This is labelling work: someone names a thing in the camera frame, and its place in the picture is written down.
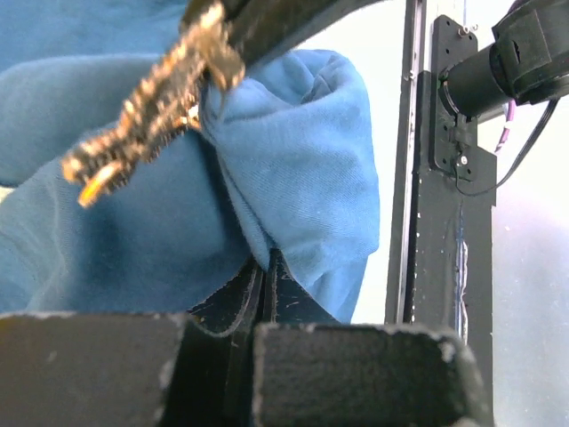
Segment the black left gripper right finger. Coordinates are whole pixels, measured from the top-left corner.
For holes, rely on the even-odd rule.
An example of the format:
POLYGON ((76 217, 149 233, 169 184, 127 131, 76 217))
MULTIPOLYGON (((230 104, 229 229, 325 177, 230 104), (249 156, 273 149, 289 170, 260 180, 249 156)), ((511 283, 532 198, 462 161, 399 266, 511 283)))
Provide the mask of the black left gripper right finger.
POLYGON ((288 322, 320 306, 270 256, 265 319, 253 340, 252 419, 258 426, 490 426, 472 351, 422 325, 288 322))

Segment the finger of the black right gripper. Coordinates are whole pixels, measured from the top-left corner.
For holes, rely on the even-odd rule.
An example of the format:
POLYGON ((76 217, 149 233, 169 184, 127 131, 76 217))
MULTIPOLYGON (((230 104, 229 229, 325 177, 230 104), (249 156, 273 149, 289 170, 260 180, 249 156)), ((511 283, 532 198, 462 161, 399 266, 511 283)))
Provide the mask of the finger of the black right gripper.
POLYGON ((198 33, 216 25, 246 67, 258 67, 371 5, 367 0, 190 1, 188 24, 198 33))

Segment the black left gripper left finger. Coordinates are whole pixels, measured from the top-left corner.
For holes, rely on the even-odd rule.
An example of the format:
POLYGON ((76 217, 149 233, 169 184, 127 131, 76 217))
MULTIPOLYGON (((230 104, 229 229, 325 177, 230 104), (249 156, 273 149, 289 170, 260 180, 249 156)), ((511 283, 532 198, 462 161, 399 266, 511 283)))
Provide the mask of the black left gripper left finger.
POLYGON ((2 425, 248 425, 263 279, 248 262, 182 313, 3 315, 2 425))

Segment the blue t-shirt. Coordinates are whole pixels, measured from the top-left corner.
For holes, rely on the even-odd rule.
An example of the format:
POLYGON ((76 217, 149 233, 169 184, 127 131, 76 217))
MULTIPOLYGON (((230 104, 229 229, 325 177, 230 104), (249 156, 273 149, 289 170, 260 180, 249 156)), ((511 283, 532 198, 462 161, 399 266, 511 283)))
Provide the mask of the blue t-shirt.
POLYGON ((363 78, 296 50, 228 98, 209 91, 186 133, 84 209, 60 156, 110 125, 177 33, 181 1, 1 4, 2 311, 183 311, 254 257, 349 322, 379 244, 363 78))

